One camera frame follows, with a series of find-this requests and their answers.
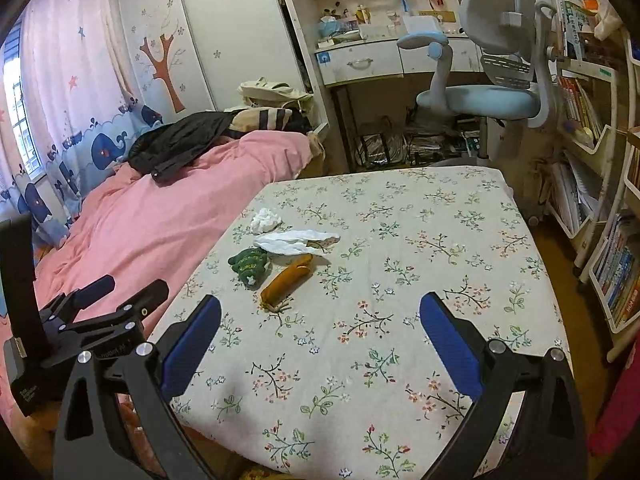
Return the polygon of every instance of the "floral tablecloth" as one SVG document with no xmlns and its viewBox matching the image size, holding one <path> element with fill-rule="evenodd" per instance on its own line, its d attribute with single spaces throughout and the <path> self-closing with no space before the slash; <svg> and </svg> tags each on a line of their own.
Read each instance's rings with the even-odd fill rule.
<svg viewBox="0 0 640 480">
<path fill-rule="evenodd" d="M 335 232 L 280 314 L 258 308 L 227 259 L 254 212 L 280 230 Z M 277 257 L 266 286 L 293 258 Z M 217 296 L 222 326 L 172 407 L 222 446 L 297 478 L 421 478 L 468 412 L 418 318 L 434 290 L 486 337 L 568 354 L 556 297 L 501 174 L 488 168 L 360 173 L 270 184 L 216 244 L 156 327 Z M 514 395 L 481 470 L 495 466 Z"/>
</svg>

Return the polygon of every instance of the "floral print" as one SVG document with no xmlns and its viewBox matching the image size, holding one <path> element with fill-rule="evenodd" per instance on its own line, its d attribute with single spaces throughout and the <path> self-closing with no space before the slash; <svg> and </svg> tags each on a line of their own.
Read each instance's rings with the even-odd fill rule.
<svg viewBox="0 0 640 480">
<path fill-rule="evenodd" d="M 295 256 L 274 256 L 258 290 L 226 263 L 253 243 L 249 225 L 261 207 L 280 215 L 279 232 L 340 235 L 312 244 L 322 253 L 313 273 L 277 313 L 260 307 L 260 292 Z M 222 324 L 172 408 L 227 449 L 296 478 L 417 480 L 437 459 L 472 402 L 420 322 L 430 291 L 486 340 L 526 354 L 568 353 L 527 224 L 489 168 L 269 184 L 203 253 L 151 336 L 186 320 L 204 295 L 220 300 Z M 479 470 L 497 464 L 521 399 L 510 402 Z"/>
</svg>

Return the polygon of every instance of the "christmas tree plush toy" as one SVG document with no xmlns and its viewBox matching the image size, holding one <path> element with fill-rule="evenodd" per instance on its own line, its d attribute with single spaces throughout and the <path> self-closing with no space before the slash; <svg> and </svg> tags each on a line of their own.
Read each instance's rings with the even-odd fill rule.
<svg viewBox="0 0 640 480">
<path fill-rule="evenodd" d="M 260 285 L 267 272 L 266 265 L 269 263 L 269 255 L 260 247 L 249 247 L 229 258 L 228 263 L 245 286 L 256 286 Z"/>
</svg>

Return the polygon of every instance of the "window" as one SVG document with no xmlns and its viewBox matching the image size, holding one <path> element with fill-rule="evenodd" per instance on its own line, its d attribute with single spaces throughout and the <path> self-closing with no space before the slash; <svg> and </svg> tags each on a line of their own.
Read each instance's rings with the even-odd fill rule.
<svg viewBox="0 0 640 480">
<path fill-rule="evenodd" d="M 24 169 L 32 179 L 44 173 L 44 168 L 33 145 L 27 113 L 22 98 L 22 80 L 20 78 L 20 26 L 22 20 L 14 25 L 4 44 L 4 92 L 9 110 L 11 126 L 14 130 L 18 151 L 24 163 Z"/>
</svg>

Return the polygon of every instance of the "blue chair seat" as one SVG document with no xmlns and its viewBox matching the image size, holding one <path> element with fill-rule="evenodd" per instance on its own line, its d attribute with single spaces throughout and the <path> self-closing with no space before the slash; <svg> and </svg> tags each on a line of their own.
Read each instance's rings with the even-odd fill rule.
<svg viewBox="0 0 640 480">
<path fill-rule="evenodd" d="M 447 106 L 456 115 L 516 121 L 535 117 L 540 111 L 540 98 L 536 94 L 503 86 L 449 86 L 446 99 Z M 431 108 L 431 92 L 421 92 L 415 102 L 420 108 Z"/>
</svg>

